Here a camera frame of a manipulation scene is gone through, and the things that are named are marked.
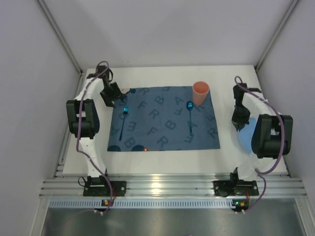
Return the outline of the blue plastic plate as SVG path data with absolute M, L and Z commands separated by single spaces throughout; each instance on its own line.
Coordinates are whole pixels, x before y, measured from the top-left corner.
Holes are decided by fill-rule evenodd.
M 256 127 L 256 119 L 250 118 L 249 123 L 246 124 L 241 130 L 238 131 L 238 139 L 243 150 L 252 153 L 252 137 Z

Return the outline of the blue lettered cloth placemat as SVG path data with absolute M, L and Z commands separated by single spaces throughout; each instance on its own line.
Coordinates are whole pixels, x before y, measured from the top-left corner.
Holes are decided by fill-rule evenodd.
M 127 103 L 115 101 L 108 151 L 178 151 L 219 149 L 220 141 L 211 94 L 191 112 L 192 133 L 189 134 L 188 101 L 192 87 L 131 88 Z M 129 108 L 122 140 L 124 105 Z

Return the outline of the pink plastic cup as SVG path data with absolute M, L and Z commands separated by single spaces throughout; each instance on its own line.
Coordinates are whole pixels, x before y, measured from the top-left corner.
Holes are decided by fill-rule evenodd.
M 194 105 L 200 106 L 206 99 L 210 88 L 206 82 L 199 81 L 192 86 L 192 101 Z

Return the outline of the blue plastic spoon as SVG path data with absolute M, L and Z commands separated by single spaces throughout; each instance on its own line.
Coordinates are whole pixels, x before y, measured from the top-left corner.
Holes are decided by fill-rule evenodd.
M 192 101 L 188 101 L 186 104 L 186 108 L 189 111 L 189 134 L 192 136 L 192 117 L 191 117 L 191 112 L 193 110 L 193 102 Z

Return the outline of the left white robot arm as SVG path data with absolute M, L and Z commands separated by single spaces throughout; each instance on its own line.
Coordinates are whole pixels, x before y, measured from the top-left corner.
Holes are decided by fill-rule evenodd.
M 87 76 L 79 94 L 66 102 L 68 128 L 76 138 L 76 151 L 87 162 L 90 178 L 107 178 L 106 166 L 101 157 L 101 122 L 96 100 L 100 98 L 110 108 L 115 107 L 114 102 L 117 100 L 126 101 L 118 84 L 112 80 L 113 72 L 109 63 L 101 61 L 95 73 Z

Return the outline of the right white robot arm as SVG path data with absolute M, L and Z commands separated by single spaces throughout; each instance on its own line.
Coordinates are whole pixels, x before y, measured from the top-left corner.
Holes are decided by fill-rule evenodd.
M 258 88 L 245 83 L 233 87 L 235 99 L 231 122 L 247 152 L 236 168 L 238 178 L 253 181 L 258 175 L 273 172 L 291 149 L 293 118 L 280 114 Z

